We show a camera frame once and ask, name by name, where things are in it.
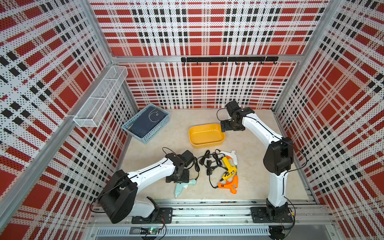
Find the dark blue folded cloth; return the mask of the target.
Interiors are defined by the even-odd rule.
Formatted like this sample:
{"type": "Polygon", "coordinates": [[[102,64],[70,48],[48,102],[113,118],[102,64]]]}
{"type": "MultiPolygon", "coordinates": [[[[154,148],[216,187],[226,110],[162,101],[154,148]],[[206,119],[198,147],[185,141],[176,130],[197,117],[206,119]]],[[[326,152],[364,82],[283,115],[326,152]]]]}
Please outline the dark blue folded cloth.
{"type": "Polygon", "coordinates": [[[134,122],[129,126],[128,130],[143,138],[147,135],[157,124],[166,117],[166,113],[156,107],[149,106],[134,122]]]}

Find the orange glue gun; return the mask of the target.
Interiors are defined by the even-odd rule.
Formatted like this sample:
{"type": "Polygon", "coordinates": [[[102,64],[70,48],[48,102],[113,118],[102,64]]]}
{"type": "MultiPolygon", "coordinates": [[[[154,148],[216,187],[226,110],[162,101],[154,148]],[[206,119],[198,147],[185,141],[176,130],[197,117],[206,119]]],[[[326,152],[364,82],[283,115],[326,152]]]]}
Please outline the orange glue gun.
{"type": "Polygon", "coordinates": [[[233,179],[231,182],[226,181],[225,184],[219,183],[218,188],[219,189],[228,189],[231,191],[232,194],[237,194],[237,188],[238,188],[238,182],[239,178],[237,175],[233,176],[233,179]]]}

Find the light blue perforated basket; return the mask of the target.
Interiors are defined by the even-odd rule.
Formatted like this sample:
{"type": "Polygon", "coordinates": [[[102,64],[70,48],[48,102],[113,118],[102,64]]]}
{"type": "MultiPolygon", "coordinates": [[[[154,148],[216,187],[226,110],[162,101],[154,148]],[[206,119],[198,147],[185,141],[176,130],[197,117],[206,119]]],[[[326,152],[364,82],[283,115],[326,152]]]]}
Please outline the light blue perforated basket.
{"type": "Polygon", "coordinates": [[[169,121],[169,112],[149,104],[123,124],[122,129],[143,144],[147,144],[169,121]]]}

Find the mint green glue gun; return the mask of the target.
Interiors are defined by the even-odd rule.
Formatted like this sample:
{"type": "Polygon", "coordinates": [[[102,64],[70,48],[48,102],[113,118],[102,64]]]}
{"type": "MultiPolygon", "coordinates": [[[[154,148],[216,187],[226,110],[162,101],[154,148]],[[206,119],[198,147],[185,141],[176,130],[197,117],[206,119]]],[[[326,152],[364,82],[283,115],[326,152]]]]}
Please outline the mint green glue gun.
{"type": "Polygon", "coordinates": [[[184,189],[187,189],[188,186],[195,186],[196,183],[196,180],[191,180],[188,183],[177,183],[175,188],[175,198],[177,198],[184,189]]]}

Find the black hook rail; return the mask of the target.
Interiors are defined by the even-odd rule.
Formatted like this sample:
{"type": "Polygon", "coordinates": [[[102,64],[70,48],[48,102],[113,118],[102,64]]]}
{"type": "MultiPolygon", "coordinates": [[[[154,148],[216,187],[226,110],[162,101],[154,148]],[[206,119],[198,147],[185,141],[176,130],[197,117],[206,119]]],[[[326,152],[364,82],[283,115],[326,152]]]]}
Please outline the black hook rail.
{"type": "Polygon", "coordinates": [[[183,57],[182,63],[251,63],[251,62],[272,62],[276,63],[279,57],[183,57]]]}

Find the yellow plastic storage box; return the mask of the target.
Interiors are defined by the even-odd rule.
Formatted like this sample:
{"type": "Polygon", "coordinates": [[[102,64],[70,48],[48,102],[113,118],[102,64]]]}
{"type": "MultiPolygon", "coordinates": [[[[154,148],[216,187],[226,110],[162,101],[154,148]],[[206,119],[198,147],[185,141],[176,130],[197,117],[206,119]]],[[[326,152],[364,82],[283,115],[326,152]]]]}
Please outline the yellow plastic storage box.
{"type": "Polygon", "coordinates": [[[189,129],[190,143],[195,149],[221,145],[226,139],[220,124],[205,124],[189,129]]]}

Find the yellow glue gun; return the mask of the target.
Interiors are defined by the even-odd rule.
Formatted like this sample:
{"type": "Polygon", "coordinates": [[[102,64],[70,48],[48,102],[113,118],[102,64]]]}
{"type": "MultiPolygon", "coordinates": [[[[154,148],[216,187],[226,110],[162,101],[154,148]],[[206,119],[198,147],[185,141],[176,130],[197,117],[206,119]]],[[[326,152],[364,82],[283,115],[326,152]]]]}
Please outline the yellow glue gun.
{"type": "Polygon", "coordinates": [[[223,157],[223,162],[227,168],[227,171],[223,174],[220,182],[226,181],[237,174],[238,160],[230,156],[223,157]]]}

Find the white glue gun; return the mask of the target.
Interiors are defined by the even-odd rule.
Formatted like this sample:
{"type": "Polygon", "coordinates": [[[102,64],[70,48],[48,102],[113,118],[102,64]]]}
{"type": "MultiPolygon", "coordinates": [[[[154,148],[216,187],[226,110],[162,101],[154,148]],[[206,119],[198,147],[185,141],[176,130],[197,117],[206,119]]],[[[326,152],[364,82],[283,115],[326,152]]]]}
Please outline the white glue gun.
{"type": "Polygon", "coordinates": [[[238,156],[235,150],[231,152],[220,151],[220,153],[224,154],[227,158],[231,158],[235,167],[238,167],[238,156]]]}

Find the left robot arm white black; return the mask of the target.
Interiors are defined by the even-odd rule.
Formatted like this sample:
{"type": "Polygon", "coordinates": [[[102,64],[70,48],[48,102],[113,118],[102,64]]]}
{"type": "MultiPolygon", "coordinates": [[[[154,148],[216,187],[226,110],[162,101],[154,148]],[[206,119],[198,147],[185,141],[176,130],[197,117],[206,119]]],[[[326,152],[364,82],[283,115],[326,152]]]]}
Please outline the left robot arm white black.
{"type": "Polygon", "coordinates": [[[182,154],[173,152],[165,155],[159,162],[138,171],[115,172],[97,197],[104,213],[113,224],[127,217],[132,224],[169,224],[172,208],[160,208],[151,198],[141,199],[137,194],[153,183],[165,178],[167,183],[174,182],[181,187],[190,183],[188,166],[197,158],[188,150],[182,154]]]}

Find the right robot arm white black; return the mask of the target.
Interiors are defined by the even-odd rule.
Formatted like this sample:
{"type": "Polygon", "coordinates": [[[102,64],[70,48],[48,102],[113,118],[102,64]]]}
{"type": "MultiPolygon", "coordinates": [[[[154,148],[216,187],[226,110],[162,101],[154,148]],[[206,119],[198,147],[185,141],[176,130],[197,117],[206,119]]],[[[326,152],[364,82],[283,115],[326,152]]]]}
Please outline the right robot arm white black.
{"type": "Polygon", "coordinates": [[[263,164],[270,173],[270,191],[266,199],[266,214],[270,220],[288,213],[287,180],[294,163],[293,141],[273,131],[249,107],[241,108],[233,100],[226,104],[230,118],[221,121],[222,132],[250,130],[266,147],[263,164]]]}

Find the green circuit board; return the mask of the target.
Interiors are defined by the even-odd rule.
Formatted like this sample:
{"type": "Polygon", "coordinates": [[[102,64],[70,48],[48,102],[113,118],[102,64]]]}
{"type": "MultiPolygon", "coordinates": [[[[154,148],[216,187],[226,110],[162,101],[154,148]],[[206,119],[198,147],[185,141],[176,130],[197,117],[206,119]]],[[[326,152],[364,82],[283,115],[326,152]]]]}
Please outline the green circuit board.
{"type": "Polygon", "coordinates": [[[159,232],[159,228],[150,227],[150,228],[141,228],[140,234],[141,235],[157,235],[159,232]]]}

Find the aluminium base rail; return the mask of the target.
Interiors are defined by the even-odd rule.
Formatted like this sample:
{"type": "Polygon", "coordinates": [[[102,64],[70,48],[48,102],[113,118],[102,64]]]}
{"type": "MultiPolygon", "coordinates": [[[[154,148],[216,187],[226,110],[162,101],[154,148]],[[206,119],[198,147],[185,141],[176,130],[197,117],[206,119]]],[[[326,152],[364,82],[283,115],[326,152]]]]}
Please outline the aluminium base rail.
{"type": "Polygon", "coordinates": [[[132,224],[127,217],[118,224],[105,214],[93,214],[86,240],[192,240],[269,239],[285,227],[288,240],[341,240],[330,209],[313,201],[293,201],[284,220],[269,222],[261,211],[261,200],[157,200],[160,208],[172,208],[169,224],[132,224]],[[141,228],[159,228],[157,235],[141,235],[141,228]]]}

